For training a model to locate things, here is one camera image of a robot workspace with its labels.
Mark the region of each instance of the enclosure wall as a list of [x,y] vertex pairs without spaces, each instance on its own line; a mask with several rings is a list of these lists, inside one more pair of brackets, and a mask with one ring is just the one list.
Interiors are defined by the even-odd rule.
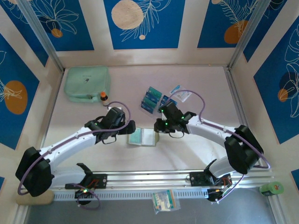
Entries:
[[[0,4],[15,24],[22,23],[22,18],[15,16],[17,6],[12,8],[8,2],[12,1],[1,0]],[[238,19],[230,20],[230,15],[225,15],[227,6],[219,0],[29,3],[66,68],[99,64],[227,64],[243,30],[238,32],[233,26]]]
[[24,151],[40,146],[61,72],[47,56],[39,60],[38,43],[33,51],[2,7],[0,21],[0,223],[6,224],[17,209],[15,171]]
[[232,70],[250,128],[275,178],[290,223],[299,219],[299,192],[291,171],[299,168],[299,2],[288,0],[247,62],[241,56]]

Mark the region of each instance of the leaf illustration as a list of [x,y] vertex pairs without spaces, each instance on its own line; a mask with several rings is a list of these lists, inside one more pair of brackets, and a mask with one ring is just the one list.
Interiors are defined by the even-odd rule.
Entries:
[[53,8],[54,8],[54,12],[57,15],[61,10],[64,10],[64,8],[65,8],[65,2],[64,2],[64,0],[56,0],[54,2],[55,3],[54,3],[54,7]]
[[171,0],[167,0],[166,4],[161,7],[161,2],[163,1],[166,0],[139,0],[138,2],[136,2],[142,10],[143,21],[138,27],[134,29],[131,29],[129,31],[123,30],[121,35],[125,35],[125,37],[122,39],[122,42],[132,36],[134,36],[134,39],[136,39],[140,35],[146,36],[151,29],[155,28],[155,23],[159,24],[158,12],[165,9],[171,2]]
[[245,6],[243,7],[243,12],[245,15],[249,15],[250,14],[250,6],[249,6],[249,2],[247,1]]
[[2,64],[2,62],[4,61],[5,55],[6,55],[6,52],[1,50],[0,51],[0,64]]
[[47,1],[43,1],[43,0],[40,0],[40,1],[43,4],[44,8],[47,10],[48,15],[51,18],[54,18],[54,9],[52,8],[51,4],[48,3]]
[[219,5],[222,6],[224,15],[231,20],[232,24],[236,24],[242,20],[240,17],[243,10],[241,10],[239,0],[222,0]]
[[76,21],[79,18],[78,13],[73,13],[70,10],[62,10],[60,11],[60,14],[57,16],[57,20],[62,20],[62,21],[68,21],[68,22],[73,22]]
[[67,21],[60,21],[62,29],[66,31],[70,31],[73,34],[77,34],[77,29],[76,27],[71,23]]
[[298,93],[291,99],[291,118],[299,115],[299,95]]
[[30,1],[31,6],[35,12],[40,12],[42,15],[46,15],[49,18],[53,18],[54,14],[49,9],[48,5],[43,0],[32,0]]
[[14,3],[11,3],[10,1],[8,0],[2,0],[3,4],[9,9],[13,9],[15,7],[15,4]]

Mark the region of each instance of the robotic arm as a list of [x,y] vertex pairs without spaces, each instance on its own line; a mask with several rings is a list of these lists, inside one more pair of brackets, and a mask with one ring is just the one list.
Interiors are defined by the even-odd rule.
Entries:
[[[154,125],[156,132],[170,134],[179,131],[199,135],[223,146],[227,152],[226,157],[212,161],[203,172],[191,172],[192,186],[218,186],[231,172],[247,174],[258,159],[263,157],[263,149],[246,126],[226,127],[200,119],[192,112],[183,114],[173,102],[166,103],[160,111],[163,119],[157,119]],[[31,196],[39,196],[48,188],[61,185],[65,185],[66,189],[80,189],[69,183],[79,183],[89,189],[106,188],[106,174],[93,174],[83,163],[67,169],[59,168],[58,165],[86,147],[100,141],[106,144],[105,140],[109,137],[116,140],[116,135],[132,134],[134,131],[135,122],[130,120],[125,126],[125,113],[113,107],[106,116],[87,122],[76,133],[56,144],[40,150],[34,147],[27,149],[15,174],[21,181],[19,194],[22,184]],[[209,197],[209,200],[223,198],[224,194],[225,191],[218,192]]]
[[232,173],[247,172],[256,164],[260,156],[247,144],[236,136],[249,142],[260,154],[263,149],[248,127],[241,125],[238,128],[222,126],[204,119],[192,112],[183,114],[173,102],[160,107],[162,119],[157,119],[154,129],[159,133],[174,133],[175,131],[195,134],[214,141],[225,148],[227,156],[212,161],[201,174],[190,174],[191,184],[195,186],[213,186],[219,178]]
[[[50,187],[68,183],[80,183],[82,186],[87,187],[94,180],[98,182],[94,183],[95,185],[93,187],[101,188],[99,182],[105,185],[107,177],[94,175],[83,163],[78,163],[77,167],[71,169],[57,168],[57,166],[86,147],[90,147],[99,142],[106,144],[104,140],[107,140],[109,137],[114,137],[116,140],[116,135],[132,134],[135,131],[135,122],[133,120],[129,121],[128,125],[123,129],[113,131],[124,125],[125,113],[121,109],[113,107],[106,116],[88,121],[84,127],[76,133],[56,144],[41,148],[40,150],[36,150],[34,147],[27,149],[15,175],[21,181],[30,166],[45,154],[45,156],[30,169],[24,179],[23,185],[31,196],[39,196]],[[68,185],[66,185],[66,188],[76,189]]]

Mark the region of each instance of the orange circle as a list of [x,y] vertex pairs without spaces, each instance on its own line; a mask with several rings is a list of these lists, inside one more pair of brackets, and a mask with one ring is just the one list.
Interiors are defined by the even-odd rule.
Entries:
[[28,101],[26,87],[23,83],[15,80],[8,82],[5,87],[6,96],[4,100],[7,109],[17,115],[24,113]]
[[54,29],[52,29],[51,30],[51,33],[52,33],[52,35],[53,36],[55,36],[56,38],[60,38],[60,37],[62,37],[62,31],[60,30],[60,29],[56,29],[56,28],[54,28]]
[[285,101],[288,99],[288,91],[285,90],[285,89],[281,89],[281,90],[278,92],[278,99],[279,99],[281,102],[285,102]]
[[244,29],[247,26],[248,21],[242,20],[238,23],[231,25],[224,34],[224,41],[229,44],[238,43],[241,35],[243,34]]

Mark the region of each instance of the white table surface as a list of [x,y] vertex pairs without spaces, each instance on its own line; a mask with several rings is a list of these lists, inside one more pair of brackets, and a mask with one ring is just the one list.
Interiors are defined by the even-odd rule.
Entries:
[[[102,104],[73,103],[64,94],[65,78],[58,93],[45,146],[56,143],[76,132],[98,116],[106,115]],[[109,100],[121,101],[130,108],[136,126],[153,128],[155,119],[140,108],[146,90],[152,86],[163,94],[178,84],[201,94],[206,101],[203,118],[227,126],[239,126],[234,103],[222,67],[200,66],[129,66],[110,67],[111,91]],[[199,113],[202,102],[192,94],[178,108],[183,113]],[[110,145],[98,143],[73,155],[61,166],[83,162],[92,171],[142,171],[203,169],[214,158],[226,155],[225,149],[207,139],[186,134],[182,139],[172,139],[160,134],[156,147],[128,145],[126,136],[118,136]]]

